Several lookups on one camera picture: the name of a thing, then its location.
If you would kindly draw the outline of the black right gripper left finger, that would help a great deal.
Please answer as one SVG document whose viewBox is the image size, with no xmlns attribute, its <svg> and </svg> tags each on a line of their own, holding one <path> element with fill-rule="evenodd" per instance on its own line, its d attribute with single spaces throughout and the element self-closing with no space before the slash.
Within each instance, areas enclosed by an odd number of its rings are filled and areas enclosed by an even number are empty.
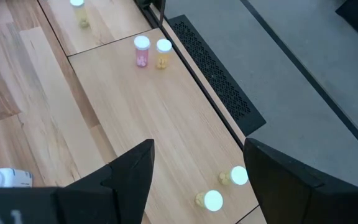
<svg viewBox="0 0 358 224">
<path fill-rule="evenodd" d="M 155 141 L 146 139 L 57 191 L 60 223 L 141 223 L 152 183 Z"/>
</svg>

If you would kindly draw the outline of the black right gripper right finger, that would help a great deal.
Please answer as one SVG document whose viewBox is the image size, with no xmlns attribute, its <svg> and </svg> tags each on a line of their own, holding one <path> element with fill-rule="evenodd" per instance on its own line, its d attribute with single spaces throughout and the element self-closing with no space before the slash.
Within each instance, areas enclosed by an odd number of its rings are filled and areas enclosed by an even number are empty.
<svg viewBox="0 0 358 224">
<path fill-rule="evenodd" d="M 267 223 L 358 223 L 357 186 L 253 138 L 244 162 Z"/>
</svg>

